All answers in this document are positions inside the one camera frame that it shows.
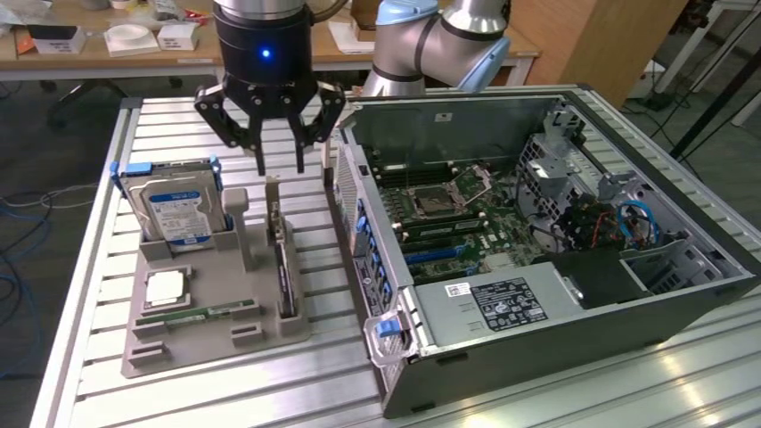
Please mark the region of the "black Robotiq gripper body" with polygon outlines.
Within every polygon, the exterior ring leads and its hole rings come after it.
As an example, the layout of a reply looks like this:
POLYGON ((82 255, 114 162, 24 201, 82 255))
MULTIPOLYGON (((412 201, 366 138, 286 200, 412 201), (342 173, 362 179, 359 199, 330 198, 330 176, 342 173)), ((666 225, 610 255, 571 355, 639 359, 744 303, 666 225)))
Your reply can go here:
POLYGON ((278 20, 238 17, 215 9, 216 32, 227 69, 227 98, 264 119, 283 119, 282 97, 303 108, 316 93, 312 71, 311 27, 314 14, 303 8, 278 20))

